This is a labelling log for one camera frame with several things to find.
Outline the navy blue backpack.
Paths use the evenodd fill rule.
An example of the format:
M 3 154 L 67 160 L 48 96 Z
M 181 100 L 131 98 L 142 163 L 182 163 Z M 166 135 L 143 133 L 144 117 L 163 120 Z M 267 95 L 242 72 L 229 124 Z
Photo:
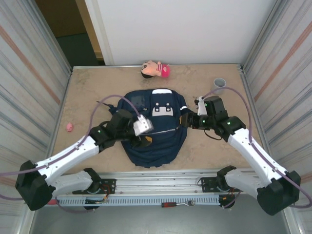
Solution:
M 167 88 L 131 91 L 125 95 L 138 110 L 149 119 L 153 130 L 142 134 L 151 143 L 146 147 L 135 147 L 130 141 L 122 141 L 128 158 L 145 168 L 169 164 L 178 155 L 187 137 L 187 127 L 180 117 L 190 112 L 182 95 Z

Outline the grey cup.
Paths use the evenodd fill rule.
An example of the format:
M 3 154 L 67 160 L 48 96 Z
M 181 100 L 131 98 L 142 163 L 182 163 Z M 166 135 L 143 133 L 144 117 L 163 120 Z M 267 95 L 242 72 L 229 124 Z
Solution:
M 213 81 L 213 90 L 214 94 L 221 95 L 224 92 L 224 87 L 226 87 L 227 83 L 223 78 L 215 78 Z

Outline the pink plush doll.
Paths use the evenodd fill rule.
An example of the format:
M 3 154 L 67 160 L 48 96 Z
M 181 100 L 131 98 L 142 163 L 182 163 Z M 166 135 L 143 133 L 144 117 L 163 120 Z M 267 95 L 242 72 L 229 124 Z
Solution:
M 170 67 L 166 64 L 162 64 L 160 61 L 153 62 L 149 60 L 142 64 L 140 72 L 144 78 L 168 78 L 170 75 Z

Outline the aluminium rail frame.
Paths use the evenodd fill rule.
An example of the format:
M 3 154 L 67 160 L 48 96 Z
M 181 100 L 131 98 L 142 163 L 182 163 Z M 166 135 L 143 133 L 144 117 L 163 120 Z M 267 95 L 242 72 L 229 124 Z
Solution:
M 193 194 L 202 193 L 200 179 L 202 177 L 221 177 L 219 173 L 209 170 L 169 170 L 169 171 L 137 171 L 123 173 L 98 174 L 92 168 L 61 175 L 48 181 L 47 175 L 34 171 L 19 175 L 15 188 L 21 195 L 45 195 L 48 199 L 59 195 L 83 195 L 92 182 L 100 179 L 115 179 L 114 194 L 121 195 L 157 195 L 157 194 Z

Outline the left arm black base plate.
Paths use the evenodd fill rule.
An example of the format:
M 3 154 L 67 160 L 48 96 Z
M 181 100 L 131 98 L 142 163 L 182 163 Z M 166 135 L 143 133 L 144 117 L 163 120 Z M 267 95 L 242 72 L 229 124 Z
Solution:
M 83 194 L 103 194 L 110 195 L 115 193 L 116 180 L 115 179 L 100 179 L 99 181 L 92 182 L 90 187 L 86 190 L 81 190 Z

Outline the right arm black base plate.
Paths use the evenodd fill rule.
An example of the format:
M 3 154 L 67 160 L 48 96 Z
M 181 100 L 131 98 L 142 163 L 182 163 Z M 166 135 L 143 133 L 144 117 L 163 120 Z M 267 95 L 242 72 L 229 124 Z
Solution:
M 230 187 L 224 178 L 218 176 L 202 177 L 199 181 L 203 193 L 239 192 L 239 189 Z

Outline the red handled ratchet wrench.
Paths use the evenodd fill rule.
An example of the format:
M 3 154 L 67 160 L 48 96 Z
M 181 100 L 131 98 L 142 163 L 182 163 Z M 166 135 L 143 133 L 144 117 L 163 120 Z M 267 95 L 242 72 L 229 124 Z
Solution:
M 185 202 L 163 202 L 161 204 L 162 208 L 171 208 L 171 207 L 176 207 L 176 206 L 187 206 L 187 207 L 193 207 L 195 205 L 194 200 L 187 200 Z

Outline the white door frame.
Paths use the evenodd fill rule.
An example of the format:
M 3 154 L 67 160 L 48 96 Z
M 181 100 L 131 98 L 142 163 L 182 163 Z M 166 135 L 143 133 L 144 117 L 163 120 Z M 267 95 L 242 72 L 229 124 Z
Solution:
M 115 65 L 98 0 L 85 0 L 88 13 L 106 65 Z

